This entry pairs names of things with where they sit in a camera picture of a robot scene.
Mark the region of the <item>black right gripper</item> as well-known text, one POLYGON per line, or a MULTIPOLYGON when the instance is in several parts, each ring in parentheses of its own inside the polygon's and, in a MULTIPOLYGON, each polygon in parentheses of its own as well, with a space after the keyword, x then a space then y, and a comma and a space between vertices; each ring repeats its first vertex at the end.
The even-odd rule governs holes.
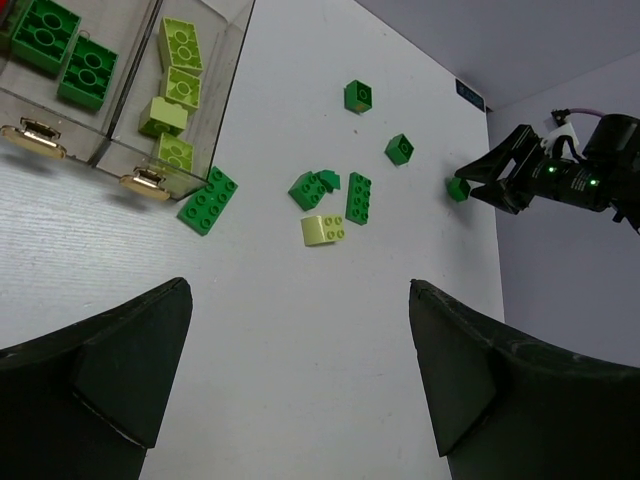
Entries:
POLYGON ((528 208, 535 197, 595 212, 610 206, 609 177, 617 162, 611 158, 552 158, 530 125, 518 125, 498 146, 459 168, 454 176, 497 179, 511 160, 516 167, 504 180, 476 187, 470 196, 512 215, 528 208))

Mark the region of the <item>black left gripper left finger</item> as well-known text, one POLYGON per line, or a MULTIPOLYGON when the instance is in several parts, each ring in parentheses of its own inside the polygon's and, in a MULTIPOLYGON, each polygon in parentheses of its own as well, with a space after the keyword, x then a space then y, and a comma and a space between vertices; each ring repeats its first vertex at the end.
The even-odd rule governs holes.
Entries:
POLYGON ((136 479, 156 445, 190 326, 174 278, 1 351, 4 479, 136 479))

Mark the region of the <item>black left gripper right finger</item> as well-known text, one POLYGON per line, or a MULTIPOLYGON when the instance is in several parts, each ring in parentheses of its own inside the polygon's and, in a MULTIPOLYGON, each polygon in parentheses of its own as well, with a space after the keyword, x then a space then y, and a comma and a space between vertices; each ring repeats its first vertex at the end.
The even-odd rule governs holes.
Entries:
POLYGON ((436 286, 409 321, 438 453, 455 479, 635 479, 639 371, 525 334, 436 286))

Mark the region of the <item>lime 2x2 lego brick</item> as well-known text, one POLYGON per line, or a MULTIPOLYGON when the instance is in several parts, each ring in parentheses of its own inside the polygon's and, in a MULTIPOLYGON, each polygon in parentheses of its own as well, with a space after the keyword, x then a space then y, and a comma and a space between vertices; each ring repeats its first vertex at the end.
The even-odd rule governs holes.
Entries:
POLYGON ((194 146, 169 133, 160 134, 155 142, 153 155, 174 167, 192 171, 194 146))
POLYGON ((189 115, 200 107, 201 79, 175 67, 169 67, 160 83, 160 95, 179 105, 189 115))

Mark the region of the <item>lime small lego brick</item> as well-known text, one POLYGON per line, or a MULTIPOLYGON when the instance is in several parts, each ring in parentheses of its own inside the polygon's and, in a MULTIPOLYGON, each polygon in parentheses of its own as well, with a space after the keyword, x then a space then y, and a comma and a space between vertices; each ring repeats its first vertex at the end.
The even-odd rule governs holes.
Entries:
POLYGON ((138 131, 153 138, 162 133, 179 136, 187 128, 187 122, 188 112, 184 108, 156 96, 140 114, 138 131))

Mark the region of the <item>green rounded lego brick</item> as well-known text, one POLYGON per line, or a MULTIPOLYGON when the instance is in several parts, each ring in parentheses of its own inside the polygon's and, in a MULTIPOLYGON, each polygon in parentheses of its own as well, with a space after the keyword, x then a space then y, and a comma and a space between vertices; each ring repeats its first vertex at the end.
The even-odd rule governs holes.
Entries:
POLYGON ((79 36, 58 85, 57 96, 90 111, 99 111, 110 90, 119 55, 79 36))

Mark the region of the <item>lime 2x3 lego brick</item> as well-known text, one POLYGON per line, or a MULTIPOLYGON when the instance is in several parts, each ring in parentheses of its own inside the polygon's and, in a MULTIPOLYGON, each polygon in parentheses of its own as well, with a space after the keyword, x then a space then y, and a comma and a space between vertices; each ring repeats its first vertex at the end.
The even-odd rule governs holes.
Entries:
POLYGON ((204 70, 196 26, 193 23, 163 16, 158 33, 161 66, 174 67, 196 77, 204 70))

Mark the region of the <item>green 2x3 lego brick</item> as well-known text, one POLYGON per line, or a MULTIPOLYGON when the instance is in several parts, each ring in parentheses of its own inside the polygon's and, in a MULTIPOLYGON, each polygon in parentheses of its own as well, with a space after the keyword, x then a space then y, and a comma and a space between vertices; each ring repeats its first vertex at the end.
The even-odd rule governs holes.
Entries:
POLYGON ((352 172, 349 175, 345 218, 358 225, 366 225, 369 220, 372 181, 352 172))
POLYGON ((12 54, 50 75, 62 69, 81 17, 55 1, 33 0, 11 38, 12 54))

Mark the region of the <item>green curved lego brick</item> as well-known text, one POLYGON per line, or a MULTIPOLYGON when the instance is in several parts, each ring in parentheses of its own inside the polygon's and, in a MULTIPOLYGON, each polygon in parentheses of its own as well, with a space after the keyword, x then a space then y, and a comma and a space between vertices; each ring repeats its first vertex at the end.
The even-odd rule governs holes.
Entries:
POLYGON ((334 170, 321 170, 315 173, 328 193, 341 189, 341 177, 334 170))

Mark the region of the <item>green square lego brick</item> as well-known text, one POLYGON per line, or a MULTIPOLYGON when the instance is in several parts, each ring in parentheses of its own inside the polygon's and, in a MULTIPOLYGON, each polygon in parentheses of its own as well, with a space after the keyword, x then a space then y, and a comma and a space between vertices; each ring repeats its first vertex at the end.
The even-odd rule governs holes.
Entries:
POLYGON ((471 185, 465 179, 451 177, 446 184, 447 193, 457 203, 466 201, 471 192, 471 185))
POLYGON ((385 148, 385 154, 395 166, 407 164, 414 152, 414 146, 402 133, 394 136, 385 148))
POLYGON ((360 82, 352 80, 344 87, 344 108, 352 113, 363 114, 372 109, 372 88, 360 82))

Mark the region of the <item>blue table label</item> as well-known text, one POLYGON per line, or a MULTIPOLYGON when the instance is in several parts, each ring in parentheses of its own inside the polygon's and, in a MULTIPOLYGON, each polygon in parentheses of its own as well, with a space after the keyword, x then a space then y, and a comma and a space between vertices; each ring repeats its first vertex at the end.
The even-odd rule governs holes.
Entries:
POLYGON ((475 90, 467 86, 459 79, 455 79, 456 93, 464 100, 478 108, 480 111, 486 111, 486 103, 484 98, 475 90))

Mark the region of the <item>lime rounded lego brick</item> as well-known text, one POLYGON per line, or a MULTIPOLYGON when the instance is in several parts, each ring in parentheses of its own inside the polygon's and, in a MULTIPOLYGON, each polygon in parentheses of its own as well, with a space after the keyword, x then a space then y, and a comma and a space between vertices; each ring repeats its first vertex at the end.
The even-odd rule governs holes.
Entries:
POLYGON ((341 215, 316 215, 301 220, 304 245, 307 247, 336 243, 345 238, 341 215))

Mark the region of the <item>green 2x2 lego brick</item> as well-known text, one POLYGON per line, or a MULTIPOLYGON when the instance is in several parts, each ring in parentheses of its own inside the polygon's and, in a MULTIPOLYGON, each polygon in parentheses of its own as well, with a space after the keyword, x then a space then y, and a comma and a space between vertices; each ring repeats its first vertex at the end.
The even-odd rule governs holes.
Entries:
POLYGON ((302 174, 288 190, 289 196, 303 211, 316 208, 326 193, 326 187, 312 171, 302 174))

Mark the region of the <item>green 2x4 lego brick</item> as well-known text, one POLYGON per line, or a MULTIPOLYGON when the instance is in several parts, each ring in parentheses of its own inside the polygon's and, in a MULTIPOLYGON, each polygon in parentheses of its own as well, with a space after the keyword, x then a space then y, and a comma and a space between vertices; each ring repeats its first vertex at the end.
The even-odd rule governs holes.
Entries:
POLYGON ((177 218, 201 236, 206 236, 232 199, 238 185, 214 166, 208 183, 197 190, 177 214, 177 218))

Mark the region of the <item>smoky clear middle container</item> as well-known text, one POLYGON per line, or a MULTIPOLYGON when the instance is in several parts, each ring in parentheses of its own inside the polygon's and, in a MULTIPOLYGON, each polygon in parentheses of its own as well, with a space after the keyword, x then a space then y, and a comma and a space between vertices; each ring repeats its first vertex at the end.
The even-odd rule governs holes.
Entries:
POLYGON ((2 2, 2 142, 96 166, 111 144, 161 5, 2 2))

